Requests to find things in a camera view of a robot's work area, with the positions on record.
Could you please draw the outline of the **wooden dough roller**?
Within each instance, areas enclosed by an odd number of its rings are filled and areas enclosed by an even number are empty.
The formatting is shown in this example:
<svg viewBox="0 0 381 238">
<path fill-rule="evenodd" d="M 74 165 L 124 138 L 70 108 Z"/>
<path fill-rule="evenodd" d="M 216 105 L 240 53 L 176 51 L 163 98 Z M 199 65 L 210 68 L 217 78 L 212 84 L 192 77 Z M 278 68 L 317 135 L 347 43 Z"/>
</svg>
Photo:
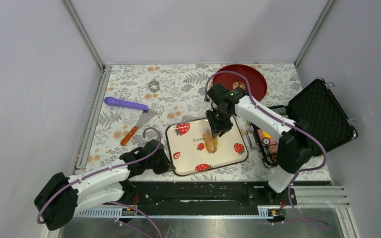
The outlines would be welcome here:
<svg viewBox="0 0 381 238">
<path fill-rule="evenodd" d="M 214 149 L 214 146 L 213 146 L 213 139 L 214 138 L 213 138 L 210 130 L 207 130 L 203 134 L 203 139 L 204 139 L 204 144 L 205 144 L 205 147 L 206 147 L 208 153 L 215 153 L 217 150 Z"/>
</svg>

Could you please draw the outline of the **strawberry print tray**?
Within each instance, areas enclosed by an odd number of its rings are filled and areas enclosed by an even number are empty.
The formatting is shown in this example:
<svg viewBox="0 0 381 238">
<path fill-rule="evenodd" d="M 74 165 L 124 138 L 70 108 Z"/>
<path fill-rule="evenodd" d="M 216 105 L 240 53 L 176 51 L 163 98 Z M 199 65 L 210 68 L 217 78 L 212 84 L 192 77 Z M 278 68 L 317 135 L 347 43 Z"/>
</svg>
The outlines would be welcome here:
<svg viewBox="0 0 381 238">
<path fill-rule="evenodd" d="M 166 129 L 170 158 L 178 176 L 188 176 L 245 161 L 249 154 L 235 117 L 232 129 L 211 136 L 208 119 L 171 125 Z"/>
</svg>

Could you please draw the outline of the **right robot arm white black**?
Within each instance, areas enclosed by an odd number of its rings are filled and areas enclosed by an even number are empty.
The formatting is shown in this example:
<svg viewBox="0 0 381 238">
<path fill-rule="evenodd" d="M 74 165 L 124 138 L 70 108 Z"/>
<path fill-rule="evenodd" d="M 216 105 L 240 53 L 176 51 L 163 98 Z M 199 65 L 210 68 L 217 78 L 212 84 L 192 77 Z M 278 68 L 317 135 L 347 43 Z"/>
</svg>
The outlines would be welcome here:
<svg viewBox="0 0 381 238">
<path fill-rule="evenodd" d="M 231 130 L 231 117 L 240 117 L 266 131 L 278 142 L 278 166 L 268 180 L 269 187 L 264 196 L 271 204 L 279 203 L 300 167 L 313 156 L 313 145 L 318 143 L 308 133 L 308 123 L 297 123 L 280 116 L 256 101 L 250 90 L 242 88 L 227 90 L 223 85 L 215 84 L 205 89 L 205 100 L 216 105 L 205 113 L 213 138 L 221 137 Z"/>
</svg>

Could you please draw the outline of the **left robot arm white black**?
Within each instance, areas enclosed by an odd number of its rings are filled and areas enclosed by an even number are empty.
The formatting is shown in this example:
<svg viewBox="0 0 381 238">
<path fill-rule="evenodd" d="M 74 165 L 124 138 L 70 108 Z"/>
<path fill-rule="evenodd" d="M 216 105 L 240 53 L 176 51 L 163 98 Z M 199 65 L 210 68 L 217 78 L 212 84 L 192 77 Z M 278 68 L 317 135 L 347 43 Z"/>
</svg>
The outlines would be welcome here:
<svg viewBox="0 0 381 238">
<path fill-rule="evenodd" d="M 146 170 L 159 175 L 174 169 L 163 144 L 152 139 L 99 169 L 69 177 L 57 173 L 34 199 L 39 211 L 38 223 L 54 231 L 83 210 L 109 202 L 135 202 L 137 196 L 131 178 Z"/>
</svg>

